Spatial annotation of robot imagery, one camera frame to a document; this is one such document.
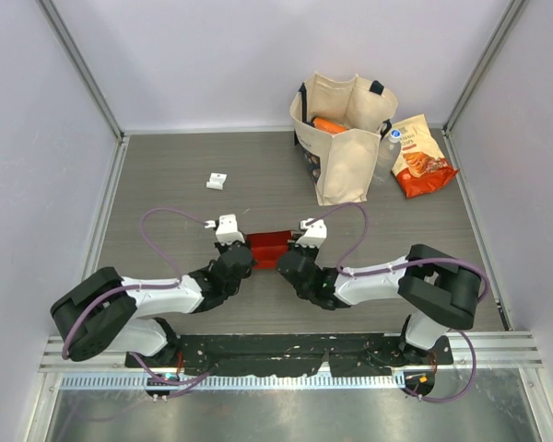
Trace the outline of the red cardboard paper box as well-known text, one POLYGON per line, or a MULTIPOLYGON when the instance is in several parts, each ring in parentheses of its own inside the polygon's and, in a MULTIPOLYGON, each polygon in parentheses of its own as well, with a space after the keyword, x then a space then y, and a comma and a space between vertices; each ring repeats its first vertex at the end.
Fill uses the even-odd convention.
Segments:
POLYGON ((287 252, 292 239, 290 230, 253 233, 247 236, 255 261, 255 270, 274 270, 280 257, 287 252))

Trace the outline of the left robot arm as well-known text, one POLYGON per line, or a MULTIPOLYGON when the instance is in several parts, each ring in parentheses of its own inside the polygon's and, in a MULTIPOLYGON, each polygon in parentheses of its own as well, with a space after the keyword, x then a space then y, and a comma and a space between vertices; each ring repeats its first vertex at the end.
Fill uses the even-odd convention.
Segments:
POLYGON ((58 299, 50 313, 64 340, 62 358, 89 360, 107 349, 137 353, 159 367, 178 354, 178 338, 161 316, 195 314, 239 292, 255 260, 239 241, 218 246, 219 256, 178 279, 139 280, 103 267, 58 299))

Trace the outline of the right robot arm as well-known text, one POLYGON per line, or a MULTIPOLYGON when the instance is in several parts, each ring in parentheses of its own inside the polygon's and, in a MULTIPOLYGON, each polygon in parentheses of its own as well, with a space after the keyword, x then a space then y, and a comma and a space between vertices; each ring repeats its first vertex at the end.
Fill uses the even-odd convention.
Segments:
POLYGON ((327 310, 401 298, 416 309, 406 319, 392 356, 402 363, 428 359, 449 330, 473 328, 477 305, 487 295, 487 276, 474 265, 424 244, 392 262, 362 268, 321 268, 312 254, 293 246, 276 269, 296 295, 327 310))

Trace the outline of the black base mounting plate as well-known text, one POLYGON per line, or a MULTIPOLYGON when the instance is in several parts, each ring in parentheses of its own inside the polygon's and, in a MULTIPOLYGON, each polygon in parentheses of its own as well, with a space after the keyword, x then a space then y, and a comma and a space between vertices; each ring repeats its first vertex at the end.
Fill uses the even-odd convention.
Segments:
POLYGON ((426 353, 383 333, 184 335, 143 361, 152 369, 181 367, 190 376, 259 378, 311 377, 326 362, 340 378, 388 375, 393 367, 448 366, 453 354, 445 336, 426 353))

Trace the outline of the beige canvas tote bag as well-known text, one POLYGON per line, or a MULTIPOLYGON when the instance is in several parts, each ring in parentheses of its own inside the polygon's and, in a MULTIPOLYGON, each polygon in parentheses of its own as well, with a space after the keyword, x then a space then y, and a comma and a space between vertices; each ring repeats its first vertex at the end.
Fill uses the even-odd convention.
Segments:
POLYGON ((301 84, 289 115, 319 205, 367 200, 379 143, 391 130, 397 107, 391 89, 361 76, 337 81, 315 73, 301 84), (347 131, 320 131, 310 126, 315 117, 342 124, 347 131))

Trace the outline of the orange item in bag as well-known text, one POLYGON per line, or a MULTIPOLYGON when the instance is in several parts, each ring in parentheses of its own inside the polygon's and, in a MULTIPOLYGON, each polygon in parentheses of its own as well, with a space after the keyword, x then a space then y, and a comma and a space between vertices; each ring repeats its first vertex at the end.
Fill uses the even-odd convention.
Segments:
POLYGON ((347 131, 346 126, 321 117, 313 118, 310 121, 310 126, 332 135, 341 134, 347 131))

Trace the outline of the clear plastic water bottle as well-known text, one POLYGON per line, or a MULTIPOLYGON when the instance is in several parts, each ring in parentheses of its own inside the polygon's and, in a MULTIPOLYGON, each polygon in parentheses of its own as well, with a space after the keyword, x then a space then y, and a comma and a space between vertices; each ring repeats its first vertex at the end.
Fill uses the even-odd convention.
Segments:
POLYGON ((382 184, 389 178, 400 151, 401 132, 392 129, 379 143, 379 152, 371 179, 372 184, 382 184))

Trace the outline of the orange chips bag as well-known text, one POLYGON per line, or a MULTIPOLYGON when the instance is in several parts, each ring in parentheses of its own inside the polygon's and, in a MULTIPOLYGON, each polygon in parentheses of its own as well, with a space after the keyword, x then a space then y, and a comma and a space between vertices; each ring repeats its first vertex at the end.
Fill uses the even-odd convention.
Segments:
POLYGON ((392 172, 407 199, 436 192, 456 177, 458 169, 442 153, 424 114, 393 128, 400 132, 401 148, 392 172))

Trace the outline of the small white plastic bracket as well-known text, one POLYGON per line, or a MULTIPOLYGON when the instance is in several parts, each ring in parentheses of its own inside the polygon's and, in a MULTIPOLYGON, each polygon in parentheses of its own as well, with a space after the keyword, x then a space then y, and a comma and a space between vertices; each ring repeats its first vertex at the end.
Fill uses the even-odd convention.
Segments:
POLYGON ((211 190, 222 191, 226 180, 227 175, 224 173, 211 173, 206 182, 206 187, 211 190))

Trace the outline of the left aluminium frame post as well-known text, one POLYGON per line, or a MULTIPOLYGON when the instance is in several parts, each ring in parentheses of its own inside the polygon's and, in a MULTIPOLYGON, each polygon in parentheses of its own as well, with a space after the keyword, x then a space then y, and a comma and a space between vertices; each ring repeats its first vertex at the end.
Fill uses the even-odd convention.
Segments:
POLYGON ((96 105, 104 121, 107 123, 114 138, 117 141, 122 141, 124 138, 124 130, 114 117, 111 107, 107 103, 104 94, 98 86, 94 75, 91 73, 84 56, 79 50, 74 37, 66 26, 65 21, 58 11, 55 3, 52 0, 37 0, 36 4, 44 14, 48 24, 54 32, 54 35, 57 40, 59 40, 71 65, 79 75, 88 94, 94 101, 94 104, 96 105))

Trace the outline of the aluminium frame post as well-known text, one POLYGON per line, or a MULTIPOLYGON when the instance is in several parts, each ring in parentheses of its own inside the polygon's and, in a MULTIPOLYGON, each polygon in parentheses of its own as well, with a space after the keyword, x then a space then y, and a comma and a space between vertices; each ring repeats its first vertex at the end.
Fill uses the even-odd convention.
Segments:
POLYGON ((58 11, 55 3, 52 0, 37 0, 36 4, 44 14, 48 24, 54 32, 54 35, 57 40, 59 40, 71 65, 79 75, 88 94, 94 101, 94 104, 96 105, 104 121, 107 123, 114 138, 117 141, 122 141, 124 138, 124 130, 114 117, 111 107, 107 103, 104 94, 98 86, 94 75, 91 73, 84 56, 79 50, 74 37, 66 26, 65 21, 58 11))
POLYGON ((457 124, 466 106, 481 84, 484 76, 488 73, 489 68, 495 61, 502 46, 508 39, 509 34, 515 27, 528 4, 528 0, 511 0, 508 3, 506 9, 500 17, 497 27, 492 32, 488 43, 481 53, 471 75, 468 77, 465 87, 455 102, 448 119, 442 126, 442 130, 445 135, 448 135, 457 124))

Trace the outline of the right aluminium frame post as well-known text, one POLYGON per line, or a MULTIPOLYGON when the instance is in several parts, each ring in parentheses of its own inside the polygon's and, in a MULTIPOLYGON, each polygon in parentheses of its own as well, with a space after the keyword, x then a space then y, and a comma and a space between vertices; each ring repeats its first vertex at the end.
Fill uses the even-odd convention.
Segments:
POLYGON ((445 135, 448 135, 457 124, 466 106, 481 84, 484 76, 488 73, 489 68, 495 61, 502 46, 508 39, 509 34, 515 27, 528 4, 528 0, 511 0, 508 3, 506 9, 500 17, 497 27, 492 32, 488 43, 481 53, 471 75, 468 77, 465 87, 455 102, 448 119, 442 126, 442 130, 445 135))

